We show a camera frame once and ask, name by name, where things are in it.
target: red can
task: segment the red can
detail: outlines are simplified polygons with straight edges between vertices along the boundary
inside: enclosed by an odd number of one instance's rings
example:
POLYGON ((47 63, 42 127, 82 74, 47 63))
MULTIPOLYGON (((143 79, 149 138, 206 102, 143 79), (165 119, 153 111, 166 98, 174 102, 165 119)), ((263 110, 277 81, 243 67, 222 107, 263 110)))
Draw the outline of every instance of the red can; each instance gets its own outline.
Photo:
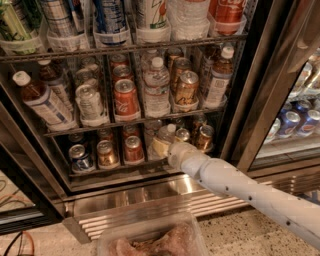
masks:
POLYGON ((117 115, 130 116, 139 111, 137 89, 129 79, 122 79, 115 84, 114 100, 117 115))
POLYGON ((214 19, 219 34, 232 35, 238 31, 246 3, 247 0, 218 0, 214 19))
POLYGON ((139 161, 143 158, 142 143, 137 136, 130 136, 125 140, 124 154, 128 162, 139 161))

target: blue can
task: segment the blue can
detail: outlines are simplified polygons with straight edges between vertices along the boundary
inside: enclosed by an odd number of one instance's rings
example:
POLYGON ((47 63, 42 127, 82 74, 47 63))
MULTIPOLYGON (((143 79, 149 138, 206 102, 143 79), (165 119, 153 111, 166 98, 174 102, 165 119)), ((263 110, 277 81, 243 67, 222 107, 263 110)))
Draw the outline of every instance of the blue can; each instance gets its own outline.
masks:
POLYGON ((289 138, 293 134, 294 129, 299 124, 301 118, 298 113, 288 111, 287 113, 281 114, 280 119, 281 127, 278 130, 277 136, 281 139, 289 138))
POLYGON ((320 120, 320 113, 317 110, 309 110, 301 115, 301 121, 296 127, 297 134, 302 137, 307 137, 314 132, 320 120))

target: clear plastic container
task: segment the clear plastic container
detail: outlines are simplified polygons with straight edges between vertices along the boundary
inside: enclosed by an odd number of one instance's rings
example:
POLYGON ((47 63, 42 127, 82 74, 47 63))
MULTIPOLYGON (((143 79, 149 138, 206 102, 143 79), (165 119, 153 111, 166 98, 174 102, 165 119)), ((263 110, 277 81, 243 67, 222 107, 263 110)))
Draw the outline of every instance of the clear plastic container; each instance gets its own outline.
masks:
POLYGON ((186 223, 191 228, 190 237, 184 243, 189 246, 190 256, 208 256, 197 220, 189 212, 107 229, 99 238, 98 256, 111 256, 108 251, 109 245, 116 239, 127 238, 130 242, 159 239, 179 223, 186 223))

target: aluminum can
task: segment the aluminum can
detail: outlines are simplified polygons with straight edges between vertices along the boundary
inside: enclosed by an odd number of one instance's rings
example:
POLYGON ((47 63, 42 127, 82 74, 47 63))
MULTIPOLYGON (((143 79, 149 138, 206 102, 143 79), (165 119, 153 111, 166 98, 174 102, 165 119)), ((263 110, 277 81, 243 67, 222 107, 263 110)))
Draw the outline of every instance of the aluminum can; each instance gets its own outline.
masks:
POLYGON ((214 19, 219 34, 232 35, 237 32, 246 3, 247 0, 218 0, 214 19), (233 26, 225 29, 225 23, 233 26))
POLYGON ((40 0, 50 30, 58 37, 77 35, 70 8, 64 0, 40 0))
POLYGON ((178 105, 191 105, 197 101, 199 77, 193 71, 184 71, 179 77, 174 101, 178 105))
POLYGON ((166 25, 166 0, 137 0, 135 5, 138 28, 158 29, 166 25))
POLYGON ((320 120, 320 113, 317 110, 309 110, 301 114, 301 121, 296 127, 297 134, 302 137, 307 137, 314 132, 320 120))
POLYGON ((139 111, 137 89, 131 80, 123 79, 115 84, 114 98, 117 115, 129 116, 139 111))
POLYGON ((190 141, 190 132, 185 128, 180 128, 176 131, 175 140, 177 142, 189 142, 190 141))
POLYGON ((119 162, 118 153, 114 149, 112 142, 102 140, 97 145, 97 155, 99 167, 110 166, 119 162))
POLYGON ((130 66, 127 65, 119 65, 115 67, 112 71, 112 81, 113 84, 122 79, 129 79, 132 82, 134 81, 134 76, 130 66))
POLYGON ((165 61, 166 61, 166 66, 169 70, 169 73, 171 74, 172 71, 172 65, 173 61, 176 58, 183 57, 183 51, 180 47, 174 47, 174 48, 169 48, 165 52, 165 61))
POLYGON ((125 159, 128 162, 139 161, 143 158, 141 140, 137 136, 130 136, 125 140, 125 159))
POLYGON ((294 111, 288 111, 284 114, 281 114, 281 127, 278 130, 278 137, 289 138, 292 134, 294 129, 299 124, 301 118, 298 113, 294 111))
POLYGON ((128 55, 119 53, 109 56, 109 65, 111 73, 113 73, 114 68, 121 65, 130 67, 128 55))
POLYGON ((124 125, 122 128, 123 140, 126 140, 130 136, 140 137, 139 127, 136 124, 124 125))
POLYGON ((308 100, 300 100, 300 101, 295 102, 294 108, 299 113, 305 113, 305 112, 308 112, 312 108, 312 104, 308 100))
POLYGON ((199 129, 198 136, 195 141, 197 149, 207 151, 212 146, 214 129, 210 125, 203 125, 199 129))
POLYGON ((114 136, 111 128, 104 128, 97 131, 99 141, 107 140, 110 142, 114 142, 114 136))
POLYGON ((174 59, 172 65, 172 72, 171 72, 171 91, 175 93, 179 77, 182 72, 190 70, 191 71, 191 61, 184 57, 179 57, 174 59))
POLYGON ((74 145, 69 149, 69 157, 74 171, 92 171, 94 170, 93 160, 83 145, 74 145))

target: beverage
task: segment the beverage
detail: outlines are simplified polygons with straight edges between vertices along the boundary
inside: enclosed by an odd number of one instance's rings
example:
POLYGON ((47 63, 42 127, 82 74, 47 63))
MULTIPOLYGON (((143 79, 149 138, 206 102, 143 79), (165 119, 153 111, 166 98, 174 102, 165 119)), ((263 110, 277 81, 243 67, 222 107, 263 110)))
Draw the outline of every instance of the beverage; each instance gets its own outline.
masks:
POLYGON ((302 137, 311 135, 319 124, 320 113, 317 110, 309 110, 301 116, 301 121, 296 127, 297 134, 302 137))
POLYGON ((100 169, 111 169, 120 165, 118 152, 110 141, 102 140, 98 143, 97 155, 100 169))
POLYGON ((84 120, 97 120, 104 115, 104 106, 99 92, 84 84, 76 90, 76 102, 84 120))
POLYGON ((135 1, 137 26, 140 29, 158 29, 166 25, 166 0, 135 1))
POLYGON ((124 156, 128 162, 136 162, 143 159, 141 140, 137 136, 130 136, 125 140, 124 156))
POLYGON ((178 105, 191 105, 197 101, 199 77, 195 72, 184 71, 180 77, 174 96, 178 105))
POLYGON ((70 88, 63 70, 60 66, 55 65, 51 60, 40 60, 39 78, 50 86, 51 90, 57 94, 64 105, 73 111, 73 104, 71 103, 70 88))
POLYGON ((281 127, 278 130, 278 137, 281 139, 289 138, 296 126, 300 122, 300 116, 294 111, 287 111, 280 115, 281 118, 281 127))
POLYGON ((74 145, 69 149, 73 172, 90 172, 95 169, 90 154, 83 145, 74 145))
POLYGON ((218 0, 214 19, 219 34, 232 35, 237 32, 246 3, 246 0, 218 0))
POLYGON ((175 93, 179 77, 182 72, 191 70, 191 61, 187 58, 179 57, 174 59, 171 72, 171 91, 175 93))
POLYGON ((213 63, 209 85, 202 94, 207 103, 218 105, 222 102, 233 74, 233 53, 231 45, 224 46, 220 57, 213 63))
POLYGON ((120 116, 130 116, 139 112, 137 89, 131 80, 123 79, 114 86, 115 112, 120 116))
POLYGON ((44 82, 32 81, 24 71, 15 73, 13 80, 22 87, 23 102, 47 124, 68 124, 73 121, 71 111, 44 82))
POLYGON ((77 35, 70 7, 66 1, 39 0, 39 3, 51 32, 61 38, 77 35))
POLYGON ((149 116, 160 117, 169 113, 169 71, 163 59, 152 59, 150 69, 144 73, 144 100, 149 116))

